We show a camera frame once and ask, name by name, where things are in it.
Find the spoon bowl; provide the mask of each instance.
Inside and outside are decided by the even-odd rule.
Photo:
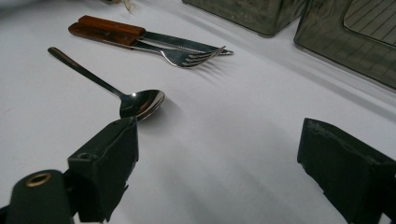
[[[162,91],[148,90],[135,92],[130,95],[124,94],[116,88],[112,87],[110,84],[104,82],[101,78],[97,77],[92,72],[85,69],[83,66],[73,61],[59,49],[52,47],[48,49],[48,52],[59,61],[63,62],[67,66],[82,74],[84,77],[90,79],[96,84],[117,95],[121,100],[121,118],[136,117],[136,120],[145,119],[149,115],[151,115],[156,109],[158,109],[158,107],[160,107],[160,105],[163,103],[165,94]]]

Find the white tablecloth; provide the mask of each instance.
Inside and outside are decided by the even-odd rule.
[[[273,38],[180,0],[0,2],[0,206],[30,173],[119,118],[120,100],[52,57],[56,47],[125,93],[165,92],[138,123],[140,160],[110,223],[343,224],[296,157],[304,118],[396,159],[395,94],[297,49],[298,21]],[[235,55],[193,69],[70,35],[83,15],[135,24]]]

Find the spoon handle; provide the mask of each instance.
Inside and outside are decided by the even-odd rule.
[[[48,51],[51,55],[53,55],[59,61],[63,62],[67,66],[73,68],[74,70],[76,70],[77,72],[82,74],[84,77],[90,79],[91,81],[95,82],[96,84],[100,85],[101,87],[105,88],[106,90],[113,92],[119,98],[121,98],[121,96],[125,95],[121,91],[117,90],[116,88],[112,87],[110,84],[103,81],[101,78],[94,75],[92,72],[88,71],[83,66],[81,66],[78,63],[76,63],[75,61],[73,61],[73,59],[69,58],[67,55],[65,55],[63,52],[61,52],[59,49],[56,49],[55,47],[51,47],[48,49]]]

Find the metal container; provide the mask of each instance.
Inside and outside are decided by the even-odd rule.
[[[270,37],[298,18],[305,0],[182,0]]]
[[[396,90],[395,0],[307,0],[294,42]]]

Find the cutlery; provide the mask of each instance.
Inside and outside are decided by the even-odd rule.
[[[73,61],[59,49],[51,47],[48,49],[48,52],[62,63],[82,74],[84,77],[117,95],[121,100],[121,118],[136,117],[136,120],[145,119],[160,107],[163,99],[165,98],[165,94],[162,91],[157,90],[140,91],[130,95],[124,94]]]
[[[108,21],[92,16],[83,16],[80,19],[78,19],[78,22],[92,26],[105,26],[114,31],[121,31],[128,35],[139,36],[139,39],[141,40],[147,40],[157,44],[164,44],[166,46],[170,46],[177,49],[183,49],[191,52],[205,53],[218,49],[217,47],[198,43],[188,39],[149,32],[146,31],[146,29],[143,27],[133,26],[116,21]],[[220,55],[232,55],[232,54],[233,54],[232,51],[224,49]]]
[[[191,53],[179,49],[163,49],[141,42],[135,35],[127,35],[106,27],[96,27],[76,22],[69,26],[69,32],[79,37],[104,42],[126,49],[142,49],[161,54],[166,61],[176,67],[190,68],[219,55],[225,47],[207,53]]]

